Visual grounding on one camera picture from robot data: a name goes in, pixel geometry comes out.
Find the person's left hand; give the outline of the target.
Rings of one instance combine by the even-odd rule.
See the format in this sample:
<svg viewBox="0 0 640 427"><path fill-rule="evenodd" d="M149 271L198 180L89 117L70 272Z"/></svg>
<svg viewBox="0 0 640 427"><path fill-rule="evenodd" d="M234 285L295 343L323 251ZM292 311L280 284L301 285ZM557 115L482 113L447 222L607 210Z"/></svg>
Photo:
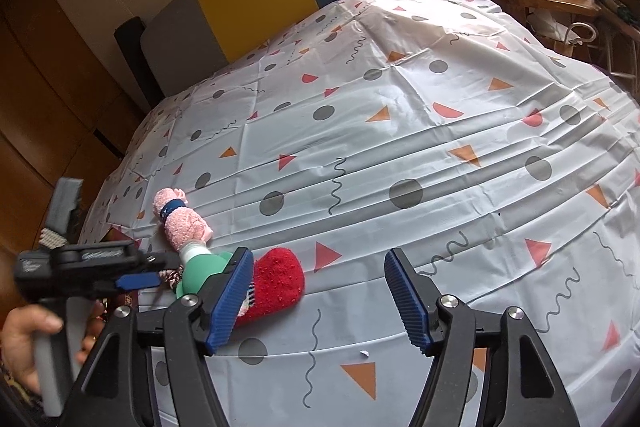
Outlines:
<svg viewBox="0 0 640 427"><path fill-rule="evenodd" d="M88 316L85 338L76 353L80 365L85 363L104 329L104 311L102 303L96 301ZM40 394L40 384L35 366L35 335L54 335L61 332L62 326L62 319L38 305L14 308L4 322L1 332L2 362L18 383L36 395Z"/></svg>

